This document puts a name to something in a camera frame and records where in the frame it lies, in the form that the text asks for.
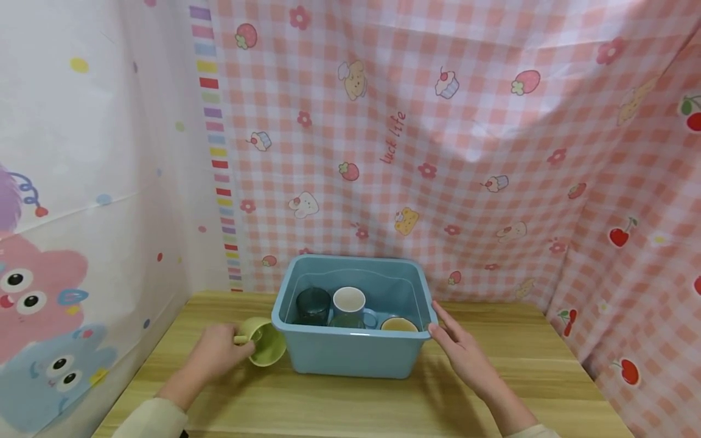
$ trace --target person's left hand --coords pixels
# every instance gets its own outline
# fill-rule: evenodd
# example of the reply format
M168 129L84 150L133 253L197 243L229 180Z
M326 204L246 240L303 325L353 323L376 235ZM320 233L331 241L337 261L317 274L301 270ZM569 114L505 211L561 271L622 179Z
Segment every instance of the person's left hand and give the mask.
M207 327L185 362L184 370L202 376L207 382L223 376L252 355L253 342L234 345L235 324L215 324Z

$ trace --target green mug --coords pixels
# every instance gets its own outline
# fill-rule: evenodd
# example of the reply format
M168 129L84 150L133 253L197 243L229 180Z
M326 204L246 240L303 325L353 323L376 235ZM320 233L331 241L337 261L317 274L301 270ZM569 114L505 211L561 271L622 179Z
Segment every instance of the green mug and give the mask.
M248 359L257 367L269 367L285 354L287 344L282 333L273 327L269 318L254 316L241 324L233 343L243 345L249 341L256 344L256 352Z

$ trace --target wooden table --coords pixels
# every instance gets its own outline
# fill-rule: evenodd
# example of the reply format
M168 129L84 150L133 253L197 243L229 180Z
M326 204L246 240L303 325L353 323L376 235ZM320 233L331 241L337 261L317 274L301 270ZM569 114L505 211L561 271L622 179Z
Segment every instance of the wooden table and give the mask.
M102 421L108 438L176 371L202 329L269 316L274 295L195 295ZM538 309L522 303L445 303L514 391L563 438L632 435ZM455 377L438 345L424 344L403 381L296 374L287 356L249 362L205 389L189 411L192 438L499 437L489 411Z

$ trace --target cartoon eye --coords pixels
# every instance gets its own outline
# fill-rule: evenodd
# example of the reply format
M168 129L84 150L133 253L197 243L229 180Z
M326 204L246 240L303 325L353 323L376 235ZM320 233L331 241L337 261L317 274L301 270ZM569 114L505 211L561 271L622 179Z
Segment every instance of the cartoon eye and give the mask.
M74 358L71 355L59 356L51 362L51 365L46 369L46 375L49 378L61 376L67 369L73 366Z
M17 311L22 315L32 315L46 305L46 294L41 291L27 292L17 303Z
M83 372L79 369L71 370L70 373L63 376L63 378L56 385L56 390L58 392L66 392L75 388L76 385L81 381L83 377Z
M9 294L21 292L29 287L33 279L34 274L29 269L13 269L0 279L0 289Z

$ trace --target blue plastic bin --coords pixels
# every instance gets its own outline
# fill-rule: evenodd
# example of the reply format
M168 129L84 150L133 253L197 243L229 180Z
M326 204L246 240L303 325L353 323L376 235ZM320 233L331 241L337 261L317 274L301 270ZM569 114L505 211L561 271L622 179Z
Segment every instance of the blue plastic bin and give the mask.
M362 290L366 308L384 317L405 317L419 332L292 324L297 318L299 292L320 287L333 295L344 286ZM272 320L285 336L292 367L298 373L406 378L421 346L430 338L428 323L437 322L430 303L426 277L413 261L305 254L287 267Z

